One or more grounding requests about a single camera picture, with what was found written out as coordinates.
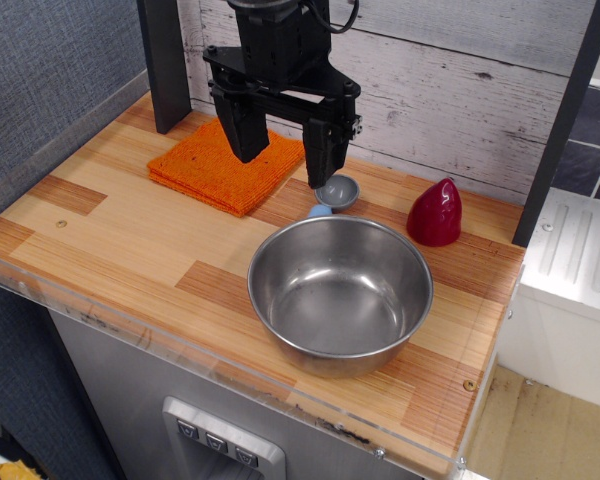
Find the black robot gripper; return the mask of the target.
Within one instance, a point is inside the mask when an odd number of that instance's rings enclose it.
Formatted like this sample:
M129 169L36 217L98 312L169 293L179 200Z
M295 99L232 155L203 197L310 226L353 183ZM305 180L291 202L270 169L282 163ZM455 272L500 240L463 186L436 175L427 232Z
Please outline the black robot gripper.
M203 58L217 116L233 154L254 160L269 145L267 116L301 125L308 184L326 185L344 166L349 140L361 130L360 86L333 67L331 38L358 16L353 2L343 26L326 1L233 1L237 46L208 46Z

